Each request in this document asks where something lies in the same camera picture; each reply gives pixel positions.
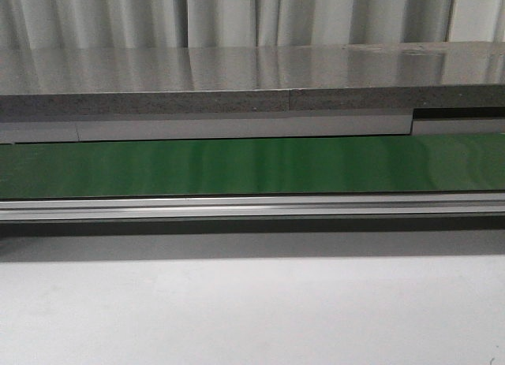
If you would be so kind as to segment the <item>grey stone counter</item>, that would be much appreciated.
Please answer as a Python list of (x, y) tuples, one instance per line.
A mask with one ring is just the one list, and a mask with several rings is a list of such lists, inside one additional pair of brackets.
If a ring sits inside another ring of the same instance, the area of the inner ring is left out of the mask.
[(503, 130), (502, 43), (1, 53), (3, 143)]

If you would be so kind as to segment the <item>white pleated curtain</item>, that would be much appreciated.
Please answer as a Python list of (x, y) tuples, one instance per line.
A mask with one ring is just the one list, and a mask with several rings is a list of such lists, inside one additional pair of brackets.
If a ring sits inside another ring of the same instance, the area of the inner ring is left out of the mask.
[(504, 39), (504, 0), (1, 0), (4, 48)]

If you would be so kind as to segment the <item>aluminium conveyor frame rail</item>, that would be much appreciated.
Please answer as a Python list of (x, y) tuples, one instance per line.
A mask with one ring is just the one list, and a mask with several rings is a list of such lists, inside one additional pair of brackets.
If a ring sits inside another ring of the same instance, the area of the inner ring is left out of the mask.
[(177, 196), (17, 199), (1, 202), (2, 222), (129, 219), (315, 218), (411, 214), (502, 214), (503, 192), (407, 192), (288, 196)]

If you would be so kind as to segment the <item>green conveyor belt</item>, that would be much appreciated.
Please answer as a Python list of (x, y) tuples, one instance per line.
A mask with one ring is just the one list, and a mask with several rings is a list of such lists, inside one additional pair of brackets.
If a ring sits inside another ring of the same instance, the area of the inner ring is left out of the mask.
[(499, 191), (501, 134), (6, 144), (3, 199)]

